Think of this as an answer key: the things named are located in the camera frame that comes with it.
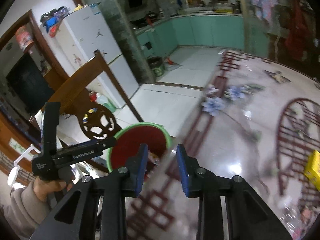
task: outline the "blue gripper pad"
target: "blue gripper pad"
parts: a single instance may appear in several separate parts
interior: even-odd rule
[[[146,167],[148,162],[148,145],[141,143],[138,151],[138,156],[141,156],[140,166],[138,168],[136,177],[136,188],[134,190],[136,196],[142,191],[144,174],[146,173]]]
[[[179,167],[179,173],[181,178],[182,190],[186,194],[186,197],[189,197],[189,174],[186,168],[186,158],[187,153],[182,144],[177,146],[177,161]]]

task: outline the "beige sweatshirt sleeve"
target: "beige sweatshirt sleeve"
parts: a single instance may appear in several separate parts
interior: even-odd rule
[[[17,235],[27,238],[49,212],[47,202],[42,202],[36,197],[33,182],[25,190],[15,190],[11,197],[11,205],[3,206],[4,217],[12,229]]]

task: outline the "red lantern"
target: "red lantern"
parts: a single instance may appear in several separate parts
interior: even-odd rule
[[[27,30],[27,27],[25,25],[23,25],[22,27],[20,27],[16,33],[16,40],[20,46],[20,49],[22,49],[23,53],[28,52],[31,47],[34,44],[34,41],[30,35],[30,33]]]

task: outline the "white refrigerator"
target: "white refrigerator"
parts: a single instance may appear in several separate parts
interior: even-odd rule
[[[94,57],[93,52],[99,49],[128,98],[139,88],[97,4],[66,16],[56,33],[56,40],[74,71]],[[118,108],[125,104],[105,72],[95,78],[87,88],[107,96]]]

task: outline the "silver screw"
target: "silver screw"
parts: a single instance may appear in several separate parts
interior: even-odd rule
[[[197,173],[199,173],[199,174],[205,174],[205,173],[206,173],[206,169],[205,169],[205,168],[198,168],[198,169],[197,169]]]
[[[121,167],[118,169],[120,173],[127,173],[128,169],[126,167]]]
[[[236,175],[233,177],[233,180],[236,182],[236,183],[240,183],[243,181],[242,177],[239,176],[239,175]]]
[[[89,175],[84,175],[82,178],[81,178],[81,181],[82,182],[89,182],[91,179],[91,177]]]

